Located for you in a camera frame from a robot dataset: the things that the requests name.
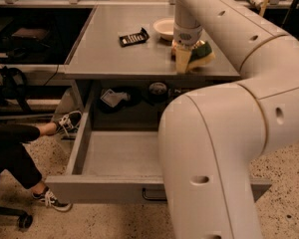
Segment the black pants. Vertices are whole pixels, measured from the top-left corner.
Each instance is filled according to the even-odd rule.
[[[0,173],[7,169],[27,189],[36,185],[42,174],[22,143],[39,136],[35,126],[0,124]]]

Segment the robotic arm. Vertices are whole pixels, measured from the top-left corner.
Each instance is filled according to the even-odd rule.
[[[176,0],[174,39],[193,45],[201,26],[243,80],[164,111],[159,156],[175,237],[260,239],[248,165],[299,140],[299,42],[234,0]]]

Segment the office chair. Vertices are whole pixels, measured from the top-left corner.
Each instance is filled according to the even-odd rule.
[[[1,206],[0,206],[0,215],[19,217],[18,227],[22,229],[29,228],[33,220],[32,215],[29,215],[24,210],[12,209],[12,208],[1,207]]]

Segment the terrazzo floor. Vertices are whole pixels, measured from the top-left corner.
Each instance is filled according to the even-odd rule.
[[[26,145],[44,177],[62,174],[69,157],[55,136]],[[259,157],[250,164],[254,177],[268,178],[271,188],[257,201],[265,239],[299,239],[299,142]],[[173,239],[165,204],[74,204],[60,213],[32,200],[8,173],[0,182],[0,205],[33,214],[32,226],[21,231],[15,217],[0,216],[0,239]]]

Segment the drawer handle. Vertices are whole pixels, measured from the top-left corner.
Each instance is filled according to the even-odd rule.
[[[160,202],[167,202],[166,197],[153,197],[153,196],[147,196],[147,190],[143,188],[143,199],[146,201],[160,201]]]

